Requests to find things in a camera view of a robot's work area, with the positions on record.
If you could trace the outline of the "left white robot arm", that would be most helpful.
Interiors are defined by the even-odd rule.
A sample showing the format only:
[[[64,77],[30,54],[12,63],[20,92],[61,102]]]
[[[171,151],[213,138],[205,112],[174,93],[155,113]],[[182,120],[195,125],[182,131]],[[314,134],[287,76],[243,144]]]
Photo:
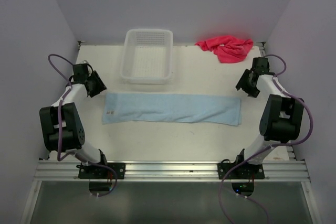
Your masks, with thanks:
[[[48,151],[57,152],[57,161],[73,156],[84,169],[91,166],[92,174],[104,178],[109,165],[103,151],[86,141],[78,108],[85,99],[101,94],[107,87],[88,62],[75,64],[72,69],[64,93],[51,106],[39,111],[44,145]]]

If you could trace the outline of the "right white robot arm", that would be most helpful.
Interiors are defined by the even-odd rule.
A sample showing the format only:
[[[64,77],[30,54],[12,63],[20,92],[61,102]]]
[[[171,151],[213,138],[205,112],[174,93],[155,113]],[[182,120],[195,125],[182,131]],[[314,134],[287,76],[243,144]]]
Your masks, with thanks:
[[[277,83],[277,76],[270,71],[266,57],[253,59],[250,69],[246,69],[236,85],[249,97],[260,94],[267,102],[259,122],[259,135],[253,143],[237,155],[234,172],[246,178],[259,170],[264,159],[278,146],[296,140],[300,134],[303,105],[299,100],[285,94],[285,89]]]

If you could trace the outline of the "light blue towel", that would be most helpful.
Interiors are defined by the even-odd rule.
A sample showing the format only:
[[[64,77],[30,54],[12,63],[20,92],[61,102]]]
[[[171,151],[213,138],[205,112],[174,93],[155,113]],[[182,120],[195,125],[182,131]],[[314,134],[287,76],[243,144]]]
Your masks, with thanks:
[[[130,121],[241,124],[241,99],[220,95],[108,93],[103,124]]]

